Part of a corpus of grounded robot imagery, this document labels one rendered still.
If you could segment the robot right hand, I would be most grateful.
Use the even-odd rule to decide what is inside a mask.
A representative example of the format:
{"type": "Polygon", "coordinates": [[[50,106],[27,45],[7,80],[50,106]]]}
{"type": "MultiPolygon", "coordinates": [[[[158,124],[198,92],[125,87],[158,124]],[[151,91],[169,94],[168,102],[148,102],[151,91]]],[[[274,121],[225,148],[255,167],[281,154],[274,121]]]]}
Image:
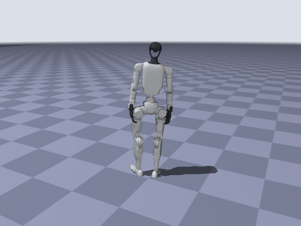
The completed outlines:
{"type": "Polygon", "coordinates": [[[172,106],[169,107],[169,110],[166,109],[167,113],[166,113],[166,116],[164,117],[166,119],[165,119],[165,123],[163,123],[163,124],[168,124],[170,122],[172,109],[173,109],[172,106]]]}

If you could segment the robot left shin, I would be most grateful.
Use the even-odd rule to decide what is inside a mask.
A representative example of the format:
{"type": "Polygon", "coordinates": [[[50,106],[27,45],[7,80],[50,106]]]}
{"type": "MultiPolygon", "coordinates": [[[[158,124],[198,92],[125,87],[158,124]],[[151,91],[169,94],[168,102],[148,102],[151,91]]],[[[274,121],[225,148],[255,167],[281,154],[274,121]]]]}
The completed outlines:
{"type": "Polygon", "coordinates": [[[143,146],[139,146],[139,140],[137,138],[134,139],[133,149],[134,149],[136,169],[139,170],[139,168],[141,169],[141,160],[142,160],[142,156],[143,156],[143,146]]]}

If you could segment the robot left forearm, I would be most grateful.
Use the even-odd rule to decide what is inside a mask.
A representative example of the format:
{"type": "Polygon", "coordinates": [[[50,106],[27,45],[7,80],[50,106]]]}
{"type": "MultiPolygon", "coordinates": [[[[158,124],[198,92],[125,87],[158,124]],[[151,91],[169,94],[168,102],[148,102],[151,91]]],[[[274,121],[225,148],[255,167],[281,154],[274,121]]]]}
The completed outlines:
{"type": "Polygon", "coordinates": [[[134,103],[135,103],[137,92],[135,90],[132,90],[132,88],[133,88],[133,83],[131,84],[131,87],[130,87],[130,97],[129,97],[128,107],[130,104],[133,104],[133,107],[135,106],[134,103]]]}

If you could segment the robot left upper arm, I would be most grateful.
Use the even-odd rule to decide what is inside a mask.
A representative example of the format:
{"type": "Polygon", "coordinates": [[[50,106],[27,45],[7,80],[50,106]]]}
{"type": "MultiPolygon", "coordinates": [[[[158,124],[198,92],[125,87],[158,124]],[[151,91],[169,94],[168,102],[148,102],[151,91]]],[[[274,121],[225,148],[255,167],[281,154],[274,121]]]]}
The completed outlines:
{"type": "Polygon", "coordinates": [[[137,63],[134,66],[134,71],[133,71],[133,88],[132,90],[138,90],[139,89],[139,78],[140,78],[140,73],[139,71],[141,71],[143,69],[143,64],[144,63],[137,63]]]}

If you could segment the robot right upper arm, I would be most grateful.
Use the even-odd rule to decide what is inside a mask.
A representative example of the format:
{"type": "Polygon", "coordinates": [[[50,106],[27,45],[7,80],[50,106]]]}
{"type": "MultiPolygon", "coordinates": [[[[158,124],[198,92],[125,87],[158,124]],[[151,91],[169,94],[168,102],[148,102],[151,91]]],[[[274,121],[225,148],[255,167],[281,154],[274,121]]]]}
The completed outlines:
{"type": "Polygon", "coordinates": [[[165,92],[170,93],[172,92],[172,83],[173,83],[173,69],[170,66],[165,66],[165,73],[166,73],[166,86],[165,92]]]}

